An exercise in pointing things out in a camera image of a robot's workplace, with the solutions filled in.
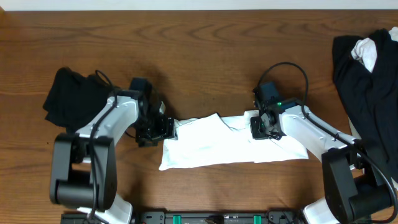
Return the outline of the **white t-shirt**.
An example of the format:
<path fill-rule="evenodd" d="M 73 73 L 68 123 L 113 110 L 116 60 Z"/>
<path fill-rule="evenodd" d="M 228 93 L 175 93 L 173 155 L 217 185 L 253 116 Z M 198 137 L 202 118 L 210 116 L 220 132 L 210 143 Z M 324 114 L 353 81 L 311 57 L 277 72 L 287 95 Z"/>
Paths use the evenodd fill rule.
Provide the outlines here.
<path fill-rule="evenodd" d="M 159 169 L 308 159 L 306 148 L 292 137 L 253 139 L 250 119 L 257 115 L 257 111 L 251 110 L 239 116 L 220 117 L 215 113 L 176 120 L 177 137 L 164 141 Z"/>

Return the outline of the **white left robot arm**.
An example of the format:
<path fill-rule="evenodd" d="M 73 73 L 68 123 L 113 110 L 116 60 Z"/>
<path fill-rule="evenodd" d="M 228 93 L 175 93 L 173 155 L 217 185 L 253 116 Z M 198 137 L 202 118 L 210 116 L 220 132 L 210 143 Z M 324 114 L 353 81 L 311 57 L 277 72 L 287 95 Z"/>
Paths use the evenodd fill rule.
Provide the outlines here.
<path fill-rule="evenodd" d="M 134 223 L 132 204 L 117 193 L 115 148 L 128 128 L 140 147 L 176 136 L 162 101 L 152 105 L 144 91 L 117 91 L 84 127 L 55 138 L 50 201 L 85 213 L 82 223 Z"/>

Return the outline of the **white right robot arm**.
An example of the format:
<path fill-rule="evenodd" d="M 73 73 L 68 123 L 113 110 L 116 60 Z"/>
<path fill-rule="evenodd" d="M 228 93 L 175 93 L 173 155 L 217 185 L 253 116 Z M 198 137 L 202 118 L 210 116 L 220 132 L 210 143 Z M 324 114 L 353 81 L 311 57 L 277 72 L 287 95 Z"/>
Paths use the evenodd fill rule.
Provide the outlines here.
<path fill-rule="evenodd" d="M 315 116 L 300 100 L 256 98 L 251 118 L 254 139 L 292 137 L 322 163 L 325 196 L 303 211 L 307 223 L 374 223 L 386 208 L 397 217 L 397 192 L 381 154 L 371 143 L 342 133 Z"/>

